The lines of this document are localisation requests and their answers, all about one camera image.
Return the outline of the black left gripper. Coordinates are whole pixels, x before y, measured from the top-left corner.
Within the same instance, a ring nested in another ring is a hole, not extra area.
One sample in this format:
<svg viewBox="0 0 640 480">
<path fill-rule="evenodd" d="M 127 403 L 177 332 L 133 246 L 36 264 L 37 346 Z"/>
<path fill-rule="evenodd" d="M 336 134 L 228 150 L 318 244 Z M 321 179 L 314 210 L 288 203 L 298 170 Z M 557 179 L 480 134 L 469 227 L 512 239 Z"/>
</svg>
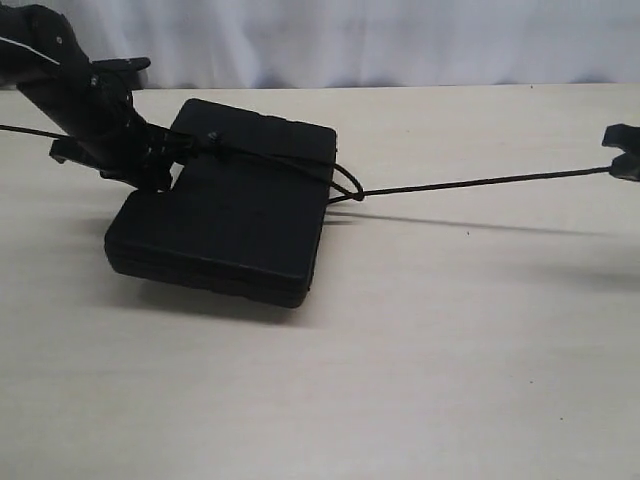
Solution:
<svg viewBox="0 0 640 480">
<path fill-rule="evenodd" d="M 52 143 L 49 155 L 55 161 L 92 168 L 104 179 L 150 192 L 169 190 L 172 166 L 185 165 L 201 149 L 196 136 L 150 124 L 138 114 L 65 115 L 59 126 L 67 137 Z"/>
</svg>

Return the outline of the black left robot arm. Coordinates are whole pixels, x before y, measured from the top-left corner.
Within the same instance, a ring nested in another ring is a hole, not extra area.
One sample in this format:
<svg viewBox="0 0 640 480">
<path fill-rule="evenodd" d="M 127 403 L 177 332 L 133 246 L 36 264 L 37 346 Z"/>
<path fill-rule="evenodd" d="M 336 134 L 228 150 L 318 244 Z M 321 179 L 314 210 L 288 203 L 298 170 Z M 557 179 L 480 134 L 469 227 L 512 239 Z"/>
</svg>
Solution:
<svg viewBox="0 0 640 480">
<path fill-rule="evenodd" d="M 198 156 L 194 136 L 147 122 L 135 109 L 147 57 L 91 60 L 67 18 L 30 4 L 1 8 L 1 83 L 16 88 L 61 134 L 51 157 L 107 180 L 164 192 L 171 168 Z"/>
</svg>

